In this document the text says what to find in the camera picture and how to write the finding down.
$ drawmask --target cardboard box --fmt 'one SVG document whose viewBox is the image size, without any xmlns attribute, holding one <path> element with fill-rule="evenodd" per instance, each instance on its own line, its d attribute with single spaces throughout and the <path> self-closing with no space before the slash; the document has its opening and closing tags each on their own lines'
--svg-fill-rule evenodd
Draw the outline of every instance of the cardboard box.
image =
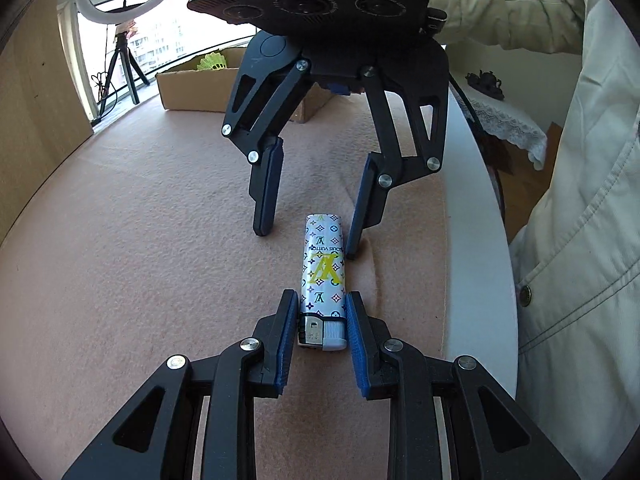
<svg viewBox="0 0 640 480">
<path fill-rule="evenodd" d="M 226 112 L 244 47 L 225 48 L 221 53 L 225 56 L 227 66 L 221 70 L 196 70 L 198 63 L 206 55 L 199 54 L 156 74 L 164 109 Z M 331 97 L 331 92 L 317 84 L 313 85 L 290 120 L 306 123 Z"/>
</svg>

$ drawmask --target white table edge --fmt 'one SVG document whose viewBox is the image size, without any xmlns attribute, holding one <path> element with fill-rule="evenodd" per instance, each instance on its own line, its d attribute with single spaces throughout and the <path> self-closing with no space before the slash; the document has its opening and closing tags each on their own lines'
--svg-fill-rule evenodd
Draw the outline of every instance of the white table edge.
<svg viewBox="0 0 640 480">
<path fill-rule="evenodd" d="M 518 321 L 506 233 L 484 162 L 450 91 L 440 174 L 449 242 L 443 357 L 475 357 L 514 397 Z"/>
</svg>

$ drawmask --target beige jacket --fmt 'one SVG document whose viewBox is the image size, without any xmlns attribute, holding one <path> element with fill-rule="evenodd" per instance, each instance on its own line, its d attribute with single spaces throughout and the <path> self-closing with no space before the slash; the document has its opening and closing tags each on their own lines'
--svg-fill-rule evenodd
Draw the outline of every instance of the beige jacket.
<svg viewBox="0 0 640 480">
<path fill-rule="evenodd" d="M 431 0 L 439 40 L 582 51 L 554 176 L 511 245 L 517 399 L 583 479 L 640 423 L 640 48 L 609 0 Z"/>
</svg>

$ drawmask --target sleeve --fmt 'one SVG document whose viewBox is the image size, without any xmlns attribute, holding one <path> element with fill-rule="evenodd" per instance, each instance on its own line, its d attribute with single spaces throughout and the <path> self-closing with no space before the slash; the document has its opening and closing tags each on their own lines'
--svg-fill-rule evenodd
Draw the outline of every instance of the sleeve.
<svg viewBox="0 0 640 480">
<path fill-rule="evenodd" d="M 465 38 L 504 49 L 580 54 L 584 0 L 430 0 L 447 23 L 441 44 Z"/>
</svg>

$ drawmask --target lace doily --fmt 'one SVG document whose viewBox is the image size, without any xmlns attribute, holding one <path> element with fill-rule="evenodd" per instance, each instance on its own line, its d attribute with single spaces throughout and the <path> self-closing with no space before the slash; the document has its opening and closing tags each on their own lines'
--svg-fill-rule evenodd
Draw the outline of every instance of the lace doily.
<svg viewBox="0 0 640 480">
<path fill-rule="evenodd" d="M 461 75 L 455 75 L 455 78 L 471 102 L 484 130 L 526 150 L 533 167 L 538 171 L 542 170 L 545 165 L 546 133 L 534 120 L 507 101 L 498 101 L 471 88 Z M 471 114 L 466 110 L 462 98 L 453 88 L 451 91 L 460 104 L 462 113 L 470 119 Z"/>
</svg>

